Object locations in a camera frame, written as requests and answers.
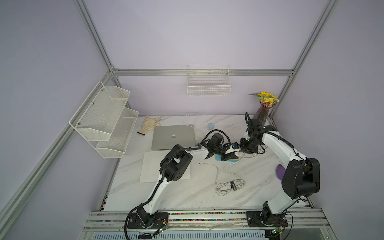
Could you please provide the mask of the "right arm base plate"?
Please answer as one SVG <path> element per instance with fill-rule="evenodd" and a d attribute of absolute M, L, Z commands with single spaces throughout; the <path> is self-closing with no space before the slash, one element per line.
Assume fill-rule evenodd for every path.
<path fill-rule="evenodd" d="M 288 221 L 285 215 L 274 215 L 263 211 L 247 211 L 246 219 L 250 228 L 261 227 L 287 227 Z"/>

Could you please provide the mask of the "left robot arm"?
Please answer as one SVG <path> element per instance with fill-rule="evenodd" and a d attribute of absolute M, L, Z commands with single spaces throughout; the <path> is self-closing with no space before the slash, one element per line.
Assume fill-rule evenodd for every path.
<path fill-rule="evenodd" d="M 222 161 L 227 161 L 236 159 L 235 152 L 239 150 L 240 145 L 232 143 L 221 130 L 210 131 L 195 147 L 175 145 L 160 163 L 159 177 L 152 193 L 145 202 L 133 209 L 141 224 L 148 228 L 154 223 L 166 187 L 184 175 L 195 153 L 202 154 L 204 159 L 218 155 Z"/>

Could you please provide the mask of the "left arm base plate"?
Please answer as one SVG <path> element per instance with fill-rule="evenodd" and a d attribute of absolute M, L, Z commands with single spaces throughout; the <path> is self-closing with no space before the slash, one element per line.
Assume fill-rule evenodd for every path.
<path fill-rule="evenodd" d="M 127 229 L 159 229 L 169 221 L 169 213 L 157 212 L 153 215 L 133 213 L 127 223 Z"/>

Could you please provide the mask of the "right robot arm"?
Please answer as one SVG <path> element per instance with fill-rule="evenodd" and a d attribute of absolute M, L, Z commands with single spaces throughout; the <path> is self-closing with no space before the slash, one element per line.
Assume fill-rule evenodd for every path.
<path fill-rule="evenodd" d="M 257 119 L 246 119 L 246 138 L 240 140 L 240 149 L 247 154 L 265 152 L 271 149 L 285 168 L 281 180 L 282 189 L 263 204 L 260 221 L 267 227 L 280 222 L 287 210 L 301 197 L 308 197 L 320 190 L 320 163 L 297 151 L 293 144 L 284 139 L 272 126 L 262 126 Z"/>

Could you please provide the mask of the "light blue charger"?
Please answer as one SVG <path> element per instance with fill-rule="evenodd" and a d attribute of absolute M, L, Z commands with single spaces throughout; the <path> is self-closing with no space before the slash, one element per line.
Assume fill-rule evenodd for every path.
<path fill-rule="evenodd" d="M 214 129 L 214 124 L 209 123 L 207 129 L 208 130 L 213 130 Z"/>

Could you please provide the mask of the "teal power strip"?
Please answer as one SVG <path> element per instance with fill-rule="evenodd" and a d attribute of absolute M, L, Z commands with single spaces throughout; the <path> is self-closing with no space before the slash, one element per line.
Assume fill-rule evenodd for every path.
<path fill-rule="evenodd" d="M 215 160 L 219 162 L 238 162 L 240 158 L 236 155 L 215 155 Z"/>

